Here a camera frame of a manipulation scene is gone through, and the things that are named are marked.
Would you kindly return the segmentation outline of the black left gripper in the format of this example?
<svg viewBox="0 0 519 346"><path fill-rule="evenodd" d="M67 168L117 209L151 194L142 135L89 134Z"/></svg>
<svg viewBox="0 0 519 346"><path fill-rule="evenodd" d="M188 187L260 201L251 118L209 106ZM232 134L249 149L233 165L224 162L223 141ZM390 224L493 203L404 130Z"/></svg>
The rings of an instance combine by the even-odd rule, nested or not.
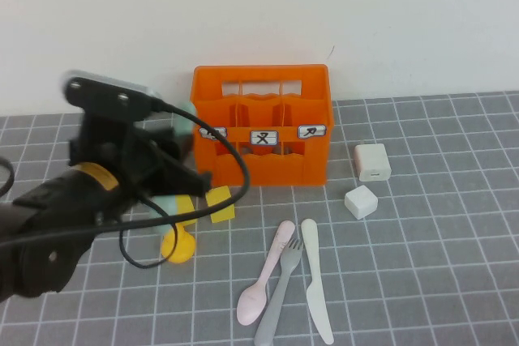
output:
<svg viewBox="0 0 519 346"><path fill-rule="evenodd" d="M141 198L203 197L212 174L178 160L191 153L191 130L145 130L133 122L85 115L70 141L68 206L78 220L117 220Z"/></svg>

